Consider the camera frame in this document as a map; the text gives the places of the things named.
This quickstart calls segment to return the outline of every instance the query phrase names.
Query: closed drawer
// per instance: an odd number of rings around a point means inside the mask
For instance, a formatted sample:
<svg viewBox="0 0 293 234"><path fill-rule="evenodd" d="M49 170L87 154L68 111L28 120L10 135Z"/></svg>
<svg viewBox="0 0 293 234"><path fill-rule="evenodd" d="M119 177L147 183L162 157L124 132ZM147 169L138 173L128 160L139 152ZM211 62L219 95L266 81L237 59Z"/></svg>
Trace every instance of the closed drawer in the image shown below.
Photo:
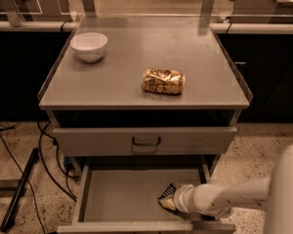
<svg viewBox="0 0 293 234"><path fill-rule="evenodd" d="M66 156L222 154L235 127L55 129Z"/></svg>

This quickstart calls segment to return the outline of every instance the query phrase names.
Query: white bowl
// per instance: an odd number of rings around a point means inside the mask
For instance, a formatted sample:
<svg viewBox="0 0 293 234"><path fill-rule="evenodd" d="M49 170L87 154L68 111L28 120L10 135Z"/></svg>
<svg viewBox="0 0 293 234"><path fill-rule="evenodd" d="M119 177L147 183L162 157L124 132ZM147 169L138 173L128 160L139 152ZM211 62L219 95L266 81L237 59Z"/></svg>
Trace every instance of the white bowl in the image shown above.
<svg viewBox="0 0 293 234"><path fill-rule="evenodd" d="M95 62L106 54L107 37L101 33L88 32L74 36L70 40L73 52L87 62Z"/></svg>

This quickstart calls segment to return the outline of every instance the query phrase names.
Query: cabinet top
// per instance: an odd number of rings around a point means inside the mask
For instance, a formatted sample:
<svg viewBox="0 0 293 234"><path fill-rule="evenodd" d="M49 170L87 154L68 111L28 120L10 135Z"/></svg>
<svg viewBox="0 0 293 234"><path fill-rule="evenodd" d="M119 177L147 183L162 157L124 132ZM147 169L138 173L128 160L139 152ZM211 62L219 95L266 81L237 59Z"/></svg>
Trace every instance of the cabinet top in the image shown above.
<svg viewBox="0 0 293 234"><path fill-rule="evenodd" d="M84 19L76 34L84 32L106 35L107 55L86 63L68 47L40 101L42 109L239 109L249 105L213 32L200 30L198 17ZM144 92L143 74L149 67L182 71L183 93Z"/></svg>

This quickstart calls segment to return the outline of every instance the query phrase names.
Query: floor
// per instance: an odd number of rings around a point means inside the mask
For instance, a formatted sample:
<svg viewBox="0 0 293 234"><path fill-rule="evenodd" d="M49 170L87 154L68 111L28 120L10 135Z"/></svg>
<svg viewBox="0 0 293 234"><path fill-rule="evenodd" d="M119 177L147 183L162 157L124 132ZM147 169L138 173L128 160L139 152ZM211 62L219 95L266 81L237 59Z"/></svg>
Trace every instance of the floor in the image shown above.
<svg viewBox="0 0 293 234"><path fill-rule="evenodd" d="M150 13L199 14L201 2L202 0L95 0L101 17ZM81 0L69 0L69 3L73 15L82 12ZM230 0L216 0L214 14L230 11L232 6ZM39 146L41 131L36 122L0 122L0 129L14 125L13 129L0 132L0 179L19 179L21 172L11 155L23 170L32 149ZM40 122L39 126L42 129L47 126L47 122ZM52 129L49 126L46 133L51 135ZM238 134L211 177L212 183L230 185L269 176L284 148L293 143L293 124L238 123L237 129ZM65 175L57 163L57 147L53 139L43 135L40 143L47 168L67 191ZM49 233L56 231L57 226L69 225L75 208L73 197L68 197L51 181L41 159L34 165L29 180L35 197L27 185L19 201L15 225L7 233ZM79 179L68 180L74 195L78 195L79 182ZM12 192L0 192L0 225L12 195ZM235 224L236 234L262 234L264 221L264 212L243 209L234 209L232 216L222 219L223 223Z"/></svg>

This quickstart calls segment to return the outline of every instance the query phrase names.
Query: crumpled wrapper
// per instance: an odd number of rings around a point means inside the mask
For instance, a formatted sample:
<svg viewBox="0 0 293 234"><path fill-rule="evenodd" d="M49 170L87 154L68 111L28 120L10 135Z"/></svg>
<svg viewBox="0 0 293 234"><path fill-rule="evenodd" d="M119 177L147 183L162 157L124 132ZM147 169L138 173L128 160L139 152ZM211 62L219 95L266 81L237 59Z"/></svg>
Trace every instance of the crumpled wrapper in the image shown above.
<svg viewBox="0 0 293 234"><path fill-rule="evenodd" d="M174 195L176 190L181 186L182 185L180 183L170 183L170 185L166 188L163 194L158 198L158 203L162 206L162 208L169 211L177 210L174 203Z"/></svg>
<svg viewBox="0 0 293 234"><path fill-rule="evenodd" d="M185 86L185 75L177 70L148 68L144 73L143 88L147 92L179 95Z"/></svg>

